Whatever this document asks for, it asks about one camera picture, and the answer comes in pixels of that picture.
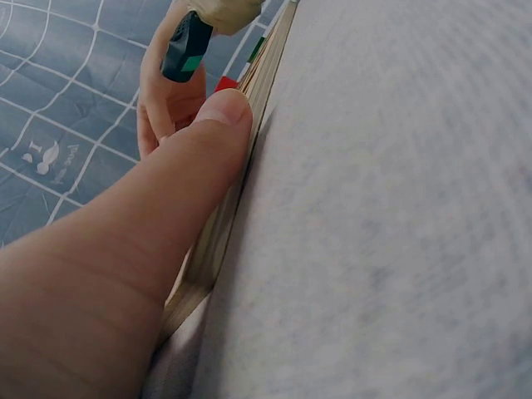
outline finger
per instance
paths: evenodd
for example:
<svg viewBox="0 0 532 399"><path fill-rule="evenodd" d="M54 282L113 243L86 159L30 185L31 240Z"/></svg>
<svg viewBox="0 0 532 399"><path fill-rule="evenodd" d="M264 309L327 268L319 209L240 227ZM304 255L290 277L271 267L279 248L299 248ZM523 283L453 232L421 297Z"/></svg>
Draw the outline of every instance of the finger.
<svg viewBox="0 0 532 399"><path fill-rule="evenodd" d="M106 216L106 235L120 237L117 245L129 245L122 253L142 253L132 262L144 259L146 265L136 269L146 269L136 276L124 272L127 278L140 278L135 284L151 295L165 298L182 258L239 173L252 119L244 95L220 91L205 102L192 125L86 207Z"/></svg>
<svg viewBox="0 0 532 399"><path fill-rule="evenodd" d="M28 397L138 392L165 299L243 165L252 119L242 94L217 93L103 195L0 251L0 353L27 371L4 381Z"/></svg>
<svg viewBox="0 0 532 399"><path fill-rule="evenodd" d="M160 141L163 137L170 137L175 133L174 123L168 111L168 105L164 97L154 96L146 100L146 111L150 120L151 129L155 138Z"/></svg>
<svg viewBox="0 0 532 399"><path fill-rule="evenodd" d="M170 103L170 115L174 121L175 131L180 131L190 125L204 103L205 98L202 97Z"/></svg>
<svg viewBox="0 0 532 399"><path fill-rule="evenodd" d="M137 142L139 146L140 158L144 159L151 154L158 146L155 133L151 129L150 120L144 104L139 102L136 112L136 124L137 124Z"/></svg>

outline printed logo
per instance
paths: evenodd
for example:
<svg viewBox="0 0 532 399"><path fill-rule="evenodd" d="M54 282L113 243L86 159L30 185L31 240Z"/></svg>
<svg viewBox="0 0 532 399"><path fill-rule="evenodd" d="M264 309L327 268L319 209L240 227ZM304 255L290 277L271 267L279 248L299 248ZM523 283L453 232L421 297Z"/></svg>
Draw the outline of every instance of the printed logo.
<svg viewBox="0 0 532 399"><path fill-rule="evenodd" d="M57 141L53 141L53 146L46 149L44 153L42 152L42 146L36 145L33 140L30 142L28 150L34 150L39 155L42 154L41 162L37 163L36 171L39 175L44 176L50 171L50 165L57 159L59 156L59 145ZM29 152L22 156L22 159L29 164L33 164L33 155Z"/></svg>

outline fingernail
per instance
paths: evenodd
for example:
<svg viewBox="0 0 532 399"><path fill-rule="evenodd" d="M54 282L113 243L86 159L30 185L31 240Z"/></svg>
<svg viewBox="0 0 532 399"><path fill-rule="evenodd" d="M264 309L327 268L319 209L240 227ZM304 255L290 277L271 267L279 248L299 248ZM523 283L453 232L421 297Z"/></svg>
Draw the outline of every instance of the fingernail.
<svg viewBox="0 0 532 399"><path fill-rule="evenodd" d="M201 106L195 122L211 120L233 126L240 122L248 108L248 100L240 91L218 91Z"/></svg>

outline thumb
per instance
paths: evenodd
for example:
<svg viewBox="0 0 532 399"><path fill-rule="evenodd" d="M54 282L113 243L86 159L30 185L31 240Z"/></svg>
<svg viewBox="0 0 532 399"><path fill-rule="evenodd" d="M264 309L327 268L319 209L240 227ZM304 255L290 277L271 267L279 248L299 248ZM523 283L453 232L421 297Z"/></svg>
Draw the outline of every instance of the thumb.
<svg viewBox="0 0 532 399"><path fill-rule="evenodd" d="M145 288L158 291L150 295L166 298L171 290L186 252L243 166L252 122L239 91L214 94L190 126L86 207L90 223L104 219L102 234L123 243L122 258L143 263L136 269Z"/></svg>
<svg viewBox="0 0 532 399"><path fill-rule="evenodd" d="M213 95L89 205L0 251L0 396L138 392L165 299L243 165L252 119L238 91Z"/></svg>

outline white grid line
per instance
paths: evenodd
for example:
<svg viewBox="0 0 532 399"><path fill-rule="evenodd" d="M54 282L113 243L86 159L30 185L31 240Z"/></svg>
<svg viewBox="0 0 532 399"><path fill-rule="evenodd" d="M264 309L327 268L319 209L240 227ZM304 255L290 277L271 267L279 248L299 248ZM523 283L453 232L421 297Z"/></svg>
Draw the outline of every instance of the white grid line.
<svg viewBox="0 0 532 399"><path fill-rule="evenodd" d="M3 35L6 34L8 28L9 28L9 24L11 23L11 18L13 16L13 7L15 6L15 3L13 2L13 0L11 0L10 2L2 2L3 4L9 4L9 17L7 18L7 23L6 23L6 27L3 29L3 32L0 33L0 39L3 37Z"/></svg>
<svg viewBox="0 0 532 399"><path fill-rule="evenodd" d="M104 2L105 2L105 0L100 0L100 6L98 7L98 13L96 15L96 24L98 23L98 20L100 19L101 9L103 8ZM74 82L74 79L76 79L77 76L83 70L83 68L85 68L86 64L91 59L92 52L94 51L94 46L96 45L96 38L97 37L98 37L98 32L97 32L96 29L94 29L93 32L92 32L91 46L89 47L89 51L87 52L85 60L83 61L83 63L80 65L79 68L77 68L77 71L74 74L74 76L68 79L68 82L66 83L65 87L63 87L60 91L58 91L55 94L55 96L52 97L52 99L44 107L39 108L38 110L35 110L35 111L31 112L30 117L28 118L28 120L26 121L26 124L22 128L22 131L20 132L20 135L18 136L17 141L15 141L15 144L11 147L11 150L14 150L20 144L22 138L24 137L24 134L26 133L27 128L30 126L30 123L32 123L33 119L35 118L35 115L37 115L38 112L42 112L42 111L47 110L55 102L55 100L57 100L57 98L59 98L59 96L61 94L63 94L65 91L68 90L68 88Z"/></svg>
<svg viewBox="0 0 532 399"><path fill-rule="evenodd" d="M0 53L2 54L6 54L7 56L10 56L10 57L13 57L13 58L17 58L18 60L25 60L26 58L24 57L20 57L18 56L17 54L12 54L11 52L6 52L2 49L0 49ZM48 66L44 66L44 65L40 65L40 64L37 64L36 62L33 62L33 61L27 61L26 64L28 65L31 65L32 67L35 67L35 68L39 68L39 69L42 69L43 71L46 71L46 72L50 72L51 74L53 75L56 75L56 76L59 76L59 77L62 77L63 79L66 79L66 80L69 80L70 77L68 75L65 75L64 73L61 73L59 71L56 71L55 69L51 69L50 67ZM84 89L94 93L94 94L97 94L98 96L102 96L103 98L106 98L107 100L110 100L110 101L113 101L115 102L116 104L119 104L121 106L127 106L127 102L124 102L122 100L118 100L117 98L113 97L113 96L109 96L108 94L106 93L103 93L101 91L98 91L97 89L95 89L94 87L91 87L91 86L88 86L86 85L85 83L81 82L81 81L74 81L73 82L74 85L78 85L78 86L81 86L83 87Z"/></svg>
<svg viewBox="0 0 532 399"><path fill-rule="evenodd" d="M9 2L7 0L0 0L0 3L11 4L11 2ZM37 11L37 12L47 12L47 10L43 10L42 8L35 7L35 6L30 6L30 5L27 5L27 4L16 4L16 3L14 3L13 6L20 7L20 8L28 8L30 10ZM59 17L59 18L62 18L62 19L66 19L67 21L70 21L70 22L79 23L80 25L83 25L85 27L90 27L92 29L97 29L100 32L103 32L103 33L105 33L105 34L107 34L109 36L113 36L113 37L116 37L118 39L121 39L124 42L129 42L129 43L131 43L131 44L133 44L135 46L138 46L138 47L141 47L141 48L144 48L144 49L146 49L148 47L148 46L146 46L146 44L143 44L143 43L140 43L140 42L136 42L135 40L131 40L131 39L125 39L124 37L122 37L120 35L117 35L116 33L109 32L109 31L107 31L105 29L101 29L97 25L97 23L98 23L97 21L99 19L98 16L96 17L96 22L94 24L90 24L90 23L87 23L87 22L79 21L79 20L77 20L75 18L72 18L72 17L68 17L67 15L62 15L62 14L59 14L57 12L53 12L53 11L50 11L49 14L53 15L54 17Z"/></svg>
<svg viewBox="0 0 532 399"><path fill-rule="evenodd" d="M25 106L20 106L18 105L17 103L15 102L12 102L10 100L7 100L5 98L2 98L0 97L0 101L2 102L5 102L6 104L10 105L10 106L14 106L15 108L21 110L21 111L25 111L27 112L28 114L31 114L32 113L32 110L29 110L27 109ZM67 131L68 133L71 133L73 135L76 135L77 137L80 137L82 138L83 140L86 140L86 141L89 141L90 143L92 144L95 144L96 143L96 140L92 139L91 137L87 137L86 135L83 135L82 133L78 132L78 131L75 131L73 130L72 128L68 127L68 126L64 126L62 125L61 123L57 122L57 121L54 121L53 119L50 119L48 118L47 116L44 116L44 115L39 115L39 114L36 114L35 117L37 119L41 119L45 122L48 122L49 124L51 125L54 125L56 127L59 127L60 129L63 129L64 131ZM99 144L99 146L101 148L105 148L106 150L118 155L118 156L121 156L122 158L125 158L127 160L130 160L132 162L138 162L138 160L136 160L135 158L132 158L130 157L129 155L126 155L126 154L123 154L121 152L119 152L118 150L115 150L114 148L111 148L105 144Z"/></svg>
<svg viewBox="0 0 532 399"><path fill-rule="evenodd" d="M44 24L44 29L42 30L41 39L33 49L32 53L27 56L26 58L22 59L22 62L16 67L13 68L6 76L6 78L3 81L0 81L0 87L5 85L7 81L9 81L9 78L15 74L20 68L22 68L26 63L32 58L37 52L39 51L39 48L41 48L42 42L44 42L44 37L47 35L48 26L50 25L50 10L52 9L52 0L48 0L48 9L47 9L47 21Z"/></svg>
<svg viewBox="0 0 532 399"><path fill-rule="evenodd" d="M31 183L35 186L37 186L39 189L42 189L42 190L45 190L47 191L48 193L51 193L51 194L54 194L55 196L57 197L61 197L62 195L60 193L58 193L57 191L55 190L52 190L50 187L46 187L44 184L42 183L39 183L38 181L32 179L31 177L27 177L26 175L23 175L22 173L20 173L19 171L13 169L12 167L4 164L3 162L0 162L0 168L2 169L5 169L7 170L9 173L11 173L12 175L15 175L16 177L19 177L21 178L22 180L25 180L27 181L28 183ZM66 202L70 202L71 204L74 204L75 206L79 206L80 208L83 206L81 205L79 202L73 200L73 199L70 199L70 198L65 198L65 201Z"/></svg>
<svg viewBox="0 0 532 399"><path fill-rule="evenodd" d="M94 153L96 152L96 150L98 148L98 145L101 144L101 142L107 137L107 135L109 135L109 133L111 133L112 130L120 124L122 118L124 118L124 116L126 116L126 113L131 109L131 107L135 103L135 100L137 99L138 96L139 96L139 90L136 91L136 93L133 96L133 98L131 99L130 104L128 105L128 107L126 107L123 110L123 112L116 118L115 123L112 126L110 126L109 129L107 129L100 136L100 138L97 140L97 142L92 146L91 151L89 152L89 155L85 159L85 163L81 167L79 175L76 177L76 180L74 180L74 184L57 201L56 206L54 207L52 213L50 214L50 217L48 218L47 225L51 224L53 222L53 220L56 218L57 212L59 211L59 208L61 208L61 205L62 205L63 201L68 198L67 196L72 194L77 189L77 186L80 184L81 179L83 179L83 176L85 175L86 169L88 168L89 164L91 163L92 157L94 156Z"/></svg>

